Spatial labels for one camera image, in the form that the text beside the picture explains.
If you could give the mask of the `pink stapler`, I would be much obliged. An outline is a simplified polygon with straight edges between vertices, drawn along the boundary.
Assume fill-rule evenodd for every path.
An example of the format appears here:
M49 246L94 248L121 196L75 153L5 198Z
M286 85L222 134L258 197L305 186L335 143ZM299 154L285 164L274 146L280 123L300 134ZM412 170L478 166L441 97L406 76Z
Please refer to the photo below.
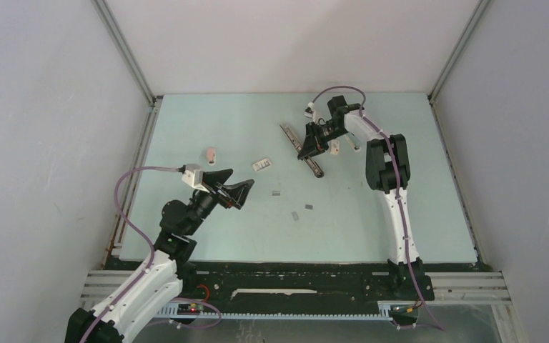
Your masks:
M217 160L217 150L214 147L208 148L206 153L206 158L207 158L208 165L214 166Z

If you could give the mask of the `light blue stapler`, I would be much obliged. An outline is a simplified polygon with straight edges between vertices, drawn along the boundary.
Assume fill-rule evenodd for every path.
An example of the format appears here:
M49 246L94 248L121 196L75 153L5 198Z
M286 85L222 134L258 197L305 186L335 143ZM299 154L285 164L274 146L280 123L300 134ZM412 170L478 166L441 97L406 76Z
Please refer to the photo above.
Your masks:
M351 134L345 135L345 140L353 150L353 152L361 151L361 146L355 142L354 136Z

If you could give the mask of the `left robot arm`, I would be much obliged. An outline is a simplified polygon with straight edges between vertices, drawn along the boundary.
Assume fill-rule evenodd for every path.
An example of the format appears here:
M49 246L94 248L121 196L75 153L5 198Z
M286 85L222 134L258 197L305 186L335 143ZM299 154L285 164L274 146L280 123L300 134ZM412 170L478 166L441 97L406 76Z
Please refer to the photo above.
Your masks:
M191 236L217 206L241 209L254 186L252 179L228 184L232 169L203 171L197 164L185 164L161 170L182 175L193 190L188 203L171 200L164 205L160 233L152 241L127 218L119 195L114 194L121 217L149 245L149 254L104 300L70 316L65 342L133 342L163 306L177 297L192 296L197 270L189 258L197 243Z

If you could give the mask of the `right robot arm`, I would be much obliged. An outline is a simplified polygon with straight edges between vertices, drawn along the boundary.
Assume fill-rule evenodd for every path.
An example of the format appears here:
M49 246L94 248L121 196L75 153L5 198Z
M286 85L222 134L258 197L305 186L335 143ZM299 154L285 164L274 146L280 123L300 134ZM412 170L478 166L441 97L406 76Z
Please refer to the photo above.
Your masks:
M363 104L348 104L344 96L332 97L327 108L330 119L313 119L306 124L297 158L308 160L323 154L334 140L346 134L363 142L367 185L381 200L389 229L388 292L396 299L417 300L421 304L433 300L432 282L425 273L408 214L411 171L406 138L386 134L367 117Z

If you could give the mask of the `closed white staple box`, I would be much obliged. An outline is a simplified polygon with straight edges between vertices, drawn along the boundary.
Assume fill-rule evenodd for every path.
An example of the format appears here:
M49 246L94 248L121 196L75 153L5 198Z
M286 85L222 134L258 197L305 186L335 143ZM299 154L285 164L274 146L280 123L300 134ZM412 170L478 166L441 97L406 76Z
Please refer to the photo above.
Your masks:
M334 139L330 142L330 154L337 156L340 153L340 141Z

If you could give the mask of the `open staple box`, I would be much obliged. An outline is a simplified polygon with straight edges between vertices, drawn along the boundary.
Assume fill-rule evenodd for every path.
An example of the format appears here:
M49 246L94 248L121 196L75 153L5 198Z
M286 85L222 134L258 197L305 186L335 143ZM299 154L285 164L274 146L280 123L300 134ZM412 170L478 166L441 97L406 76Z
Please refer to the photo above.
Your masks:
M255 172L264 171L272 166L272 161L269 158L263 158L252 164L252 168Z

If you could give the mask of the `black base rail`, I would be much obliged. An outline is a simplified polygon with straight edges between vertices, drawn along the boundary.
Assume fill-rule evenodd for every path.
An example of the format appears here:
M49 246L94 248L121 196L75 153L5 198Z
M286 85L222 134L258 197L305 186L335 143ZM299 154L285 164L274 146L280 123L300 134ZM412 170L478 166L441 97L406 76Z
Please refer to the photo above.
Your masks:
M189 262L183 297L206 299L223 314L376 315L380 302L435 298L431 278L388 263Z

